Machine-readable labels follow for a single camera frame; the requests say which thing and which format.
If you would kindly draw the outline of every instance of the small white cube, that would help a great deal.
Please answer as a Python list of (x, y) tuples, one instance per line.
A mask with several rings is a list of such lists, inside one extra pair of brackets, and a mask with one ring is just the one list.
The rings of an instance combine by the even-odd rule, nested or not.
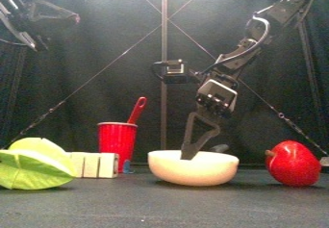
[(98, 153), (84, 154), (83, 178), (98, 178), (99, 158)]
[(71, 160), (76, 167), (76, 177), (83, 177), (83, 165), (84, 165), (84, 154), (83, 152), (72, 152), (71, 153)]
[(118, 175), (118, 154), (102, 153), (99, 159), (99, 178), (115, 178)]

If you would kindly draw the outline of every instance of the red cup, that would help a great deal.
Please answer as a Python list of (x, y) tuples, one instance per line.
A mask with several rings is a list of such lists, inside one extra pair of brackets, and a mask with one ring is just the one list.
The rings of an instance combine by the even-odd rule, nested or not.
[(98, 124), (99, 129), (99, 152), (118, 154), (118, 172), (123, 165), (130, 163), (138, 125), (119, 122), (103, 122)]

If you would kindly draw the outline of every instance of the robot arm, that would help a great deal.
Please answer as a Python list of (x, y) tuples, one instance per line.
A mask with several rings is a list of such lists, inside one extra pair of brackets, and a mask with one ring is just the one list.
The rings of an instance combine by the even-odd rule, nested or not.
[[(194, 72), (189, 80), (201, 84), (197, 91), (197, 112), (189, 116), (181, 158), (191, 160), (210, 138), (219, 134), (218, 122), (229, 117), (237, 102), (238, 77), (243, 68), (254, 61), (265, 45), (269, 45), (282, 30), (290, 26), (300, 13), (308, 13), (313, 0), (280, 0), (273, 6), (254, 13), (246, 24), (245, 37), (238, 48), (219, 55), (214, 64), (203, 71)], [(169, 84), (173, 75), (165, 73)], [(193, 127), (197, 122), (211, 128), (203, 136), (191, 142)]]
[(44, 0), (0, 0), (0, 19), (21, 45), (48, 49), (48, 33), (79, 23), (76, 13)]

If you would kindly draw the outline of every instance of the ceramic bowl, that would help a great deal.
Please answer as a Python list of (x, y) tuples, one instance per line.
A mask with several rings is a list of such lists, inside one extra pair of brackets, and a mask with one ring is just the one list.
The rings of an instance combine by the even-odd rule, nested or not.
[(181, 160), (179, 150), (148, 152), (148, 168), (162, 180), (186, 186), (215, 186), (230, 181), (237, 173), (235, 156), (199, 151), (191, 160)]

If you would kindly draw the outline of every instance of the cable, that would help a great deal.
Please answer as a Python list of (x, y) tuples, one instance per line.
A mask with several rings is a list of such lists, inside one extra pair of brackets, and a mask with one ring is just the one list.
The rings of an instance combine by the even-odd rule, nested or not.
[(11, 144), (29, 131), (32, 128), (35, 128), (47, 118), (50, 114), (52, 114), (56, 109), (67, 102), (67, 100), (94, 81), (94, 79), (106, 71), (106, 69), (112, 66), (112, 64), (128, 53), (128, 51), (135, 48), (142, 41), (158, 30), (161, 25), (154, 28), (136, 42), (130, 46), (130, 48), (100, 69), (100, 71), (76, 88), (76, 90), (43, 114), (40, 115), (33, 122), (28, 125), (25, 129), (23, 129), (16, 137), (11, 140), (11, 142), (1, 147), (0, 149), (5, 149), (11, 146)]
[(261, 37), (261, 39), (257, 41), (257, 43), (241, 54), (222, 60), (221, 62), (215, 62), (211, 66), (207, 67), (206, 70), (203, 70), (201, 73), (202, 74), (207, 74), (215, 67), (218, 67), (219, 65), (223, 65), (225, 63), (229, 63), (229, 62), (233, 62), (235, 61), (237, 59), (239, 59), (241, 57), (243, 57), (245, 55), (247, 55), (251, 51), (254, 51), (259, 46), (261, 44), (263, 43), (269, 33), (270, 33), (270, 22), (262, 18), (262, 17), (257, 17), (257, 16), (253, 16), (253, 19), (254, 20), (258, 20), (259, 22), (262, 22), (265, 24), (265, 32), (263, 32), (263, 35)]
[(305, 134), (302, 129), (298, 127), (298, 125), (284, 115), (282, 112), (280, 112), (276, 107), (269, 103), (269, 101), (265, 100), (265, 98), (253, 90), (253, 88), (243, 82), (243, 80), (239, 78), (239, 82), (245, 85), (245, 87), (249, 89), (249, 91), (255, 95), (255, 97), (262, 101), (262, 103), (272, 109), (272, 111), (278, 115), (278, 118), (284, 120), (284, 122), (290, 126), (290, 128), (304, 136), (304, 138), (309, 141), (309, 143), (317, 147), (317, 149), (321, 151), (321, 153), (328, 157), (328, 152), (321, 148), (321, 146), (314, 142), (314, 140)]
[[(148, 1), (148, 4), (155, 8), (155, 10), (162, 13), (162, 11), (155, 7), (155, 5)], [(198, 43), (198, 41), (189, 35), (189, 33), (175, 24), (175, 22), (171, 20), (171, 18), (178, 14), (178, 12), (186, 8), (186, 6), (193, 2), (194, 0), (189, 0), (181, 7), (179, 9), (167, 17), (169, 22), (178, 28), (178, 30), (187, 36), (187, 38), (195, 43), (195, 45), (203, 50), (205, 53), (209, 54), (209, 56), (215, 60), (214, 55), (207, 51), (207, 49)]]
[(4, 42), (4, 43), (7, 43), (7, 44), (11, 44), (11, 45), (25, 46), (24, 43), (12, 42), (12, 41), (4, 40), (4, 39), (1, 39), (1, 38), (0, 38), (0, 41)]
[(313, 5), (313, 0), (310, 0), (309, 4), (308, 4), (308, 6), (306, 6), (305, 11), (304, 11), (301, 17), (298, 18), (298, 21), (297, 21), (297, 23), (296, 23), (296, 27), (297, 27), (297, 26), (300, 25), (300, 23), (304, 21), (304, 19), (305, 19), (308, 13), (309, 13), (309, 11), (310, 11), (312, 5)]

